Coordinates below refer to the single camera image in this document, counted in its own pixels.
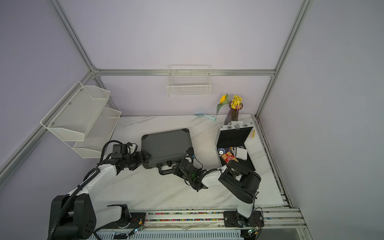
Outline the dark grey poker case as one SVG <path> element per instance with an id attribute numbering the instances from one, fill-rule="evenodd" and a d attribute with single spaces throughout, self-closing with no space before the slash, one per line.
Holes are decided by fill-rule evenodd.
<path id="1" fill-rule="evenodd" d="M 163 166 L 172 167 L 185 159 L 188 153 L 194 154 L 189 129 L 179 129 L 142 136 L 142 149 L 152 157 L 145 169 L 158 168 L 161 175 L 171 174 L 172 170 L 161 170 Z"/>

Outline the silver aluminium poker case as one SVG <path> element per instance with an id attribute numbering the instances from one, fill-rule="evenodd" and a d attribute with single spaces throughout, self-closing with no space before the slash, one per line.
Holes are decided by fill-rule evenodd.
<path id="1" fill-rule="evenodd" d="M 217 134 L 217 139 L 216 139 L 217 153 L 219 148 L 224 148 L 226 149 L 227 152 L 231 152 L 235 156 L 234 150 L 236 147 L 244 148 L 247 150 L 245 146 L 245 142 L 253 129 L 254 129 L 253 123 L 248 123 L 244 121 L 230 122 L 227 125 L 220 126 Z M 226 163 L 221 158 L 221 156 L 218 153 L 220 164 L 221 166 L 224 166 L 226 165 Z M 248 159 L 246 161 L 243 161 L 243 160 L 238 160 L 238 161 L 242 165 L 251 169 L 252 171 L 255 171 L 255 167 L 251 161 L 249 151 L 248 151 Z"/>

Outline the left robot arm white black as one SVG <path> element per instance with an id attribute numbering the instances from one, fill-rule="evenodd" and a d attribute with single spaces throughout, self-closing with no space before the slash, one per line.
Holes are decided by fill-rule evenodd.
<path id="1" fill-rule="evenodd" d="M 83 182 L 68 194 L 53 199 L 48 239 L 85 240 L 109 225 L 121 229 L 133 227 L 129 237 L 142 230 L 145 216 L 134 219 L 126 204 L 95 208 L 93 202 L 122 170 L 133 171 L 150 157 L 150 154 L 138 151 L 137 144 L 123 144 L 116 140 L 106 142 L 99 163 L 86 174 Z"/>

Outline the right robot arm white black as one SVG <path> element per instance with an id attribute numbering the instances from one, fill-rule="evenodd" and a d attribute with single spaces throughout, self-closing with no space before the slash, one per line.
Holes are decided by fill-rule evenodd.
<path id="1" fill-rule="evenodd" d="M 240 201 L 236 210 L 238 224 L 248 226 L 252 221 L 261 176 L 235 160 L 210 170 L 198 169 L 193 163 L 193 159 L 184 158 L 172 167 L 172 172 L 197 192 L 213 186 L 224 186 Z"/>

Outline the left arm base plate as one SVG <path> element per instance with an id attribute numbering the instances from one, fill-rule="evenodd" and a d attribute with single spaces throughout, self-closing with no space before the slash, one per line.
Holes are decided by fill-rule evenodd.
<path id="1" fill-rule="evenodd" d="M 128 217 L 104 226 L 104 229 L 137 229 L 145 224 L 146 216 L 147 213 L 143 212 L 130 213 Z"/>

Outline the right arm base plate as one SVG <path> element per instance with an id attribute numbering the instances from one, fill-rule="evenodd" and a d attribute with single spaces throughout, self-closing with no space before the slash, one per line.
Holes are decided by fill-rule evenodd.
<path id="1" fill-rule="evenodd" d="M 225 227 L 264 227 L 264 216 L 261 211 L 253 211 L 249 218 L 240 215 L 237 211 L 224 211 Z"/>

